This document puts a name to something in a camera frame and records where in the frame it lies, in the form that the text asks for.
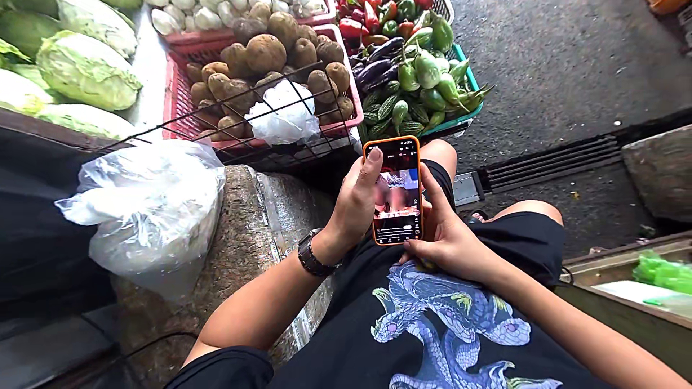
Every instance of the leg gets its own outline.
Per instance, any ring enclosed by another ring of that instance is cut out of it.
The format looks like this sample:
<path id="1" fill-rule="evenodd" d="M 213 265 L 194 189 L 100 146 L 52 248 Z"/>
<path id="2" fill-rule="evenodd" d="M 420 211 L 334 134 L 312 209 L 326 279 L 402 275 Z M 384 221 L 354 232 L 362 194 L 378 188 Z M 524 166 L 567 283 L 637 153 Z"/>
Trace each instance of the leg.
<path id="1" fill-rule="evenodd" d="M 437 162 L 449 174 L 449 179 L 454 181 L 457 175 L 457 150 L 442 139 L 430 141 L 421 147 L 421 159 L 429 159 Z"/>
<path id="2" fill-rule="evenodd" d="M 496 219 L 499 219 L 505 215 L 509 215 L 510 213 L 515 213 L 515 212 L 535 212 L 535 213 L 540 213 L 542 215 L 548 216 L 549 218 L 553 219 L 554 221 L 557 222 L 557 224 L 560 224 L 561 226 L 564 226 L 563 221 L 562 221 L 562 214 L 560 214 L 560 211 L 553 207 L 552 205 L 546 203 L 545 201 L 539 201 L 539 200 L 524 200 L 524 201 L 519 201 L 518 203 L 514 203 L 510 205 L 509 207 L 501 210 L 498 212 L 495 217 L 493 217 L 490 220 L 486 221 L 493 221 Z"/>

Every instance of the knee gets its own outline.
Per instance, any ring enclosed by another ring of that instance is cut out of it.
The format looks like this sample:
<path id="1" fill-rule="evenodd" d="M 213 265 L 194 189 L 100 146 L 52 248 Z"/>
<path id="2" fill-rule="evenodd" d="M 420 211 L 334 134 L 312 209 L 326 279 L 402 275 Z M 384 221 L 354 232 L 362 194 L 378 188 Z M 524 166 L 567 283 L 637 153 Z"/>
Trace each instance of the knee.
<path id="1" fill-rule="evenodd" d="M 560 211 L 555 208 L 553 205 L 546 203 L 545 201 L 540 201 L 540 200 L 524 200 L 524 201 L 519 201 L 518 203 L 515 203 L 514 205 L 511 206 L 512 208 L 516 208 L 514 212 L 536 212 L 543 214 L 545 216 L 548 216 L 549 218 L 553 219 L 556 221 L 558 224 L 563 226 L 563 219 L 562 219 L 562 214 Z"/>

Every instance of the dragon print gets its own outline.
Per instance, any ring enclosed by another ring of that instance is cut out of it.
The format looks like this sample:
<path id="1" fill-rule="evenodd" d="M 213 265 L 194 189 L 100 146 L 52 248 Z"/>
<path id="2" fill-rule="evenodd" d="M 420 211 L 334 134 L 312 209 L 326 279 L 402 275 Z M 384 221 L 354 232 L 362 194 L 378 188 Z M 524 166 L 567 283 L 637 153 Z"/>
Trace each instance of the dragon print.
<path id="1" fill-rule="evenodd" d="M 372 337 L 385 343 L 406 331 L 424 347 L 418 374 L 395 374 L 390 389 L 554 389 L 562 385 L 554 379 L 506 378 L 504 371 L 514 367 L 509 361 L 482 366 L 475 374 L 466 371 L 478 361 L 479 335 L 507 346 L 529 342 L 531 326 L 513 318 L 512 307 L 503 299 L 472 282 L 420 272 L 411 261 L 392 266 L 388 279 L 388 289 L 372 291 L 385 309 L 370 327 Z M 427 310 L 447 326 L 442 340 L 425 317 Z"/>

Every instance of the pink plastic basket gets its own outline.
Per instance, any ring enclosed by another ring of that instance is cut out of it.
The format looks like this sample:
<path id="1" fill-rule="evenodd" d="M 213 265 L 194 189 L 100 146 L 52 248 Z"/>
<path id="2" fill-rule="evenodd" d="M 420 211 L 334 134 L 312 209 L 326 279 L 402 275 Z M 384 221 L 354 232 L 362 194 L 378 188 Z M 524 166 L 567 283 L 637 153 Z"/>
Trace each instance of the pink plastic basket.
<path id="1" fill-rule="evenodd" d="M 344 65 L 346 70 L 351 74 L 351 86 L 346 94 L 353 102 L 354 113 L 351 118 L 345 122 L 338 122 L 330 125 L 320 126 L 322 134 L 330 138 L 342 138 L 348 136 L 347 130 L 351 127 L 359 125 L 363 121 L 363 106 L 361 99 L 358 96 L 356 82 L 353 78 L 351 64 L 346 55 L 346 48 L 343 44 L 341 33 L 333 24 L 325 24 L 323 26 L 315 26 L 315 31 L 318 35 L 326 35 L 330 39 L 338 42 L 344 51 Z M 168 122 L 175 118 L 184 116 L 197 109 L 192 104 L 190 98 L 190 87 L 192 82 L 188 79 L 185 72 L 185 67 L 188 62 L 197 62 L 207 64 L 213 61 L 219 61 L 219 54 L 225 47 L 234 42 L 232 39 L 223 39 L 215 42 L 206 42 L 202 44 L 183 45 L 172 48 L 168 54 L 168 63 L 166 71 L 166 90 L 163 109 L 163 121 Z M 187 139 L 196 138 L 200 132 L 206 128 L 192 117 L 181 118 L 171 123 L 166 127 L 171 131 L 163 130 L 164 139 Z M 253 149 L 268 147 L 261 139 L 251 139 L 249 141 L 222 141 L 212 142 L 212 146 L 218 150 L 226 150 L 232 154 L 246 154 Z"/>
<path id="2" fill-rule="evenodd" d="M 308 26 L 320 26 L 322 24 L 332 24 L 336 20 L 336 3 L 334 0 L 325 0 L 327 5 L 327 13 L 317 15 L 305 19 L 296 19 L 298 24 L 307 24 Z M 194 33 L 177 33 L 170 35 L 162 35 L 162 38 L 171 46 L 179 46 L 183 44 L 198 44 L 206 42 L 216 42 L 224 39 L 232 39 L 233 31 L 229 28 L 213 31 L 197 31 Z"/>

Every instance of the wristwatch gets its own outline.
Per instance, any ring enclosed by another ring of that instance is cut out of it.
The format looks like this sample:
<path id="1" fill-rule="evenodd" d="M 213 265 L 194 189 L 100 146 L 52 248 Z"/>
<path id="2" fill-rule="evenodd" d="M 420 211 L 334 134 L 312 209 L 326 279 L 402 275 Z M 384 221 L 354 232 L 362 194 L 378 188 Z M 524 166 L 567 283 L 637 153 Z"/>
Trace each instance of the wristwatch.
<path id="1" fill-rule="evenodd" d="M 336 266 L 327 266 L 315 258 L 315 255 L 312 253 L 312 238 L 321 230 L 321 228 L 314 229 L 300 240 L 300 243 L 298 243 L 298 259 L 308 273 L 318 277 L 327 277 L 341 266 L 341 263 Z"/>

